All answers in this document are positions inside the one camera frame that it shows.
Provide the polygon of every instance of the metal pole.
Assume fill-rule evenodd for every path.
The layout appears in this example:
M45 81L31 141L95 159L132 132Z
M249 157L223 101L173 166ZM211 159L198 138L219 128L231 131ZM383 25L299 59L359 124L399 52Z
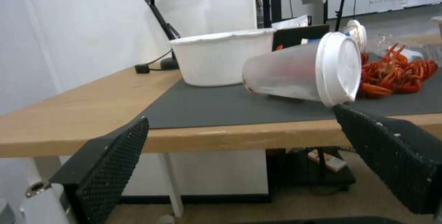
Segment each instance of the metal pole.
M336 19L335 32L339 31L339 25L341 24L341 18L342 18L342 11L344 9L344 2L345 0L341 0L341 6L339 6L338 18Z

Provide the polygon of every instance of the textured gripper pad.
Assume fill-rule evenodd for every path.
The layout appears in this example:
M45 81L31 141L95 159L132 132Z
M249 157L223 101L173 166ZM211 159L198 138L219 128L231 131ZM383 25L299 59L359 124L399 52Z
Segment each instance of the textured gripper pad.
M413 213L434 213L441 199L442 141L405 120L344 105L333 110L355 150L393 194Z
M148 133L146 118L132 123L87 141L51 178L64 186L79 223L104 223L120 199Z

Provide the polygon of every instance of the clear plastic container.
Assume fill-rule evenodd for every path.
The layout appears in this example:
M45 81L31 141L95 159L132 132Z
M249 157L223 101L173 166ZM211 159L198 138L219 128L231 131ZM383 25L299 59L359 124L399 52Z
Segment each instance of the clear plastic container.
M243 83L252 92L322 101L329 107L354 101L360 79L358 45L340 32L253 57L243 68Z

